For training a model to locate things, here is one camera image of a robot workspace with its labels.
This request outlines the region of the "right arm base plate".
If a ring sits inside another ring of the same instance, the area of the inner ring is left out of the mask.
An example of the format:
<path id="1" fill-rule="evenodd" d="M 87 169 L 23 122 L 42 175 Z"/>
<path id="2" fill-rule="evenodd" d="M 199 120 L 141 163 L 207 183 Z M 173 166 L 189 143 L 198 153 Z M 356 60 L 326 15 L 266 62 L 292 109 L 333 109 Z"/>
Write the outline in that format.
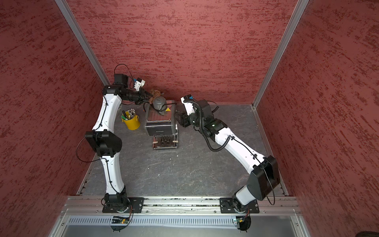
<path id="1" fill-rule="evenodd" d="M 236 198 L 220 198 L 220 210 L 223 214 L 257 214 L 260 213 L 257 200 L 251 201 L 249 204 L 243 205 Z"/>

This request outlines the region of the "silver coffee machine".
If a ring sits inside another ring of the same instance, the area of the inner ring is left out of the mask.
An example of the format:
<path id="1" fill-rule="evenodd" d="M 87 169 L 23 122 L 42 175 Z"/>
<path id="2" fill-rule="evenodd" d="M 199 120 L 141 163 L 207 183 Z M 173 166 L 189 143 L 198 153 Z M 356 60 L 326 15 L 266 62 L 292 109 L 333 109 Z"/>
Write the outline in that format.
<path id="1" fill-rule="evenodd" d="M 153 149 L 176 149 L 179 144 L 175 119 L 176 102 L 157 97 L 146 109 L 145 130 L 153 138 Z"/>

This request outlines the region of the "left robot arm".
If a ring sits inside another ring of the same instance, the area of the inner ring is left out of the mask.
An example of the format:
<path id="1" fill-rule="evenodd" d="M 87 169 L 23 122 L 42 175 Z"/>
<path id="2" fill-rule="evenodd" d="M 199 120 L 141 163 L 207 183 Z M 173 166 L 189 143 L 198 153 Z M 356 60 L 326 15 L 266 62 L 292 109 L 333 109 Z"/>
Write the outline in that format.
<path id="1" fill-rule="evenodd" d="M 114 133 L 114 123 L 118 110 L 124 100 L 136 105 L 148 102 L 152 95 L 143 88 L 135 91 L 124 84 L 105 86 L 102 90 L 102 107 L 98 119 L 91 131 L 85 133 L 84 139 L 102 162 L 106 193 L 104 195 L 104 213 L 126 213 L 131 211 L 125 185 L 122 181 L 119 152 L 122 140 Z"/>

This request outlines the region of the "brown cloth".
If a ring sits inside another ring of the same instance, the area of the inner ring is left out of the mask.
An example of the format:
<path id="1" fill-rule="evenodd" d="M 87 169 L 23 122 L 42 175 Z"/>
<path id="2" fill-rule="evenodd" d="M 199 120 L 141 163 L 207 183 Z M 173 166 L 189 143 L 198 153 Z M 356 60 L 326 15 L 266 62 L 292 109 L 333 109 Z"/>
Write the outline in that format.
<path id="1" fill-rule="evenodd" d="M 160 97 L 160 96 L 161 96 L 161 91 L 158 90 L 158 89 L 151 89 L 151 90 L 150 90 L 150 94 L 152 95 L 152 97 L 149 99 L 149 103 L 150 103 L 150 104 L 153 104 L 153 101 L 154 101 L 157 97 Z"/>

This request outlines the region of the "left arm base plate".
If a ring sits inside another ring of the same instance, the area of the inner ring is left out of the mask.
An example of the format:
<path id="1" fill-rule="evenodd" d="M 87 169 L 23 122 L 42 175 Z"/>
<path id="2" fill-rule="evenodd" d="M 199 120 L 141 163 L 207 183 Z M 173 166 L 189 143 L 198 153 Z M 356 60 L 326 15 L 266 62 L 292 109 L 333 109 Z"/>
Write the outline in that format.
<path id="1" fill-rule="evenodd" d="M 126 203 L 106 203 L 103 213 L 130 214 L 141 213 L 145 199 L 143 197 L 130 197 Z"/>

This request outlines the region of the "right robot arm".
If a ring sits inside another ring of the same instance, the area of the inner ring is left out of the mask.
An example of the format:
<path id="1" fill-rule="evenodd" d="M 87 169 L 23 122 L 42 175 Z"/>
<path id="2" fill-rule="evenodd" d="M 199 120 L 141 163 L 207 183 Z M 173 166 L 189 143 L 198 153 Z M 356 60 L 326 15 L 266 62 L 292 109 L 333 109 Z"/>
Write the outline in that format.
<path id="1" fill-rule="evenodd" d="M 182 127 L 198 127 L 208 148 L 213 152 L 223 149 L 232 154 L 249 174 L 245 186 L 232 197 L 232 206 L 237 212 L 244 212 L 256 200 L 264 200 L 280 183 L 279 168 L 275 157 L 264 156 L 241 141 L 220 119 L 212 115 L 205 118 L 200 111 L 176 110 L 175 118 Z"/>

